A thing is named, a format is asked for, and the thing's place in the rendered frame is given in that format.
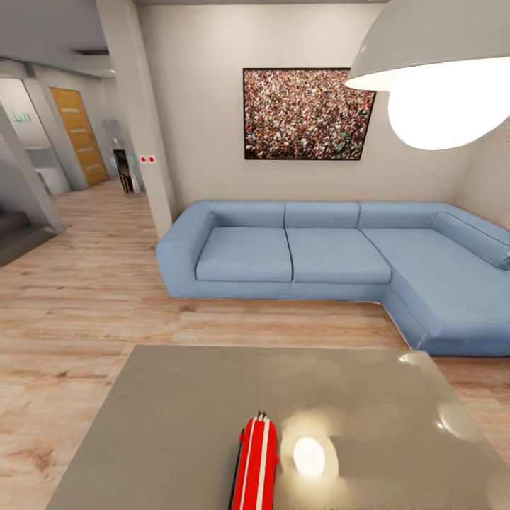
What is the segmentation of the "radio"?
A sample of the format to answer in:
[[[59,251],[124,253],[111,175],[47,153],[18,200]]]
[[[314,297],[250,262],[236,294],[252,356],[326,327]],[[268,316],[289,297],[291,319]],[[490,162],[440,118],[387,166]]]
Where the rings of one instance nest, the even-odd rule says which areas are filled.
[[[240,433],[228,510],[274,510],[274,484],[278,464],[277,429],[258,413]]]

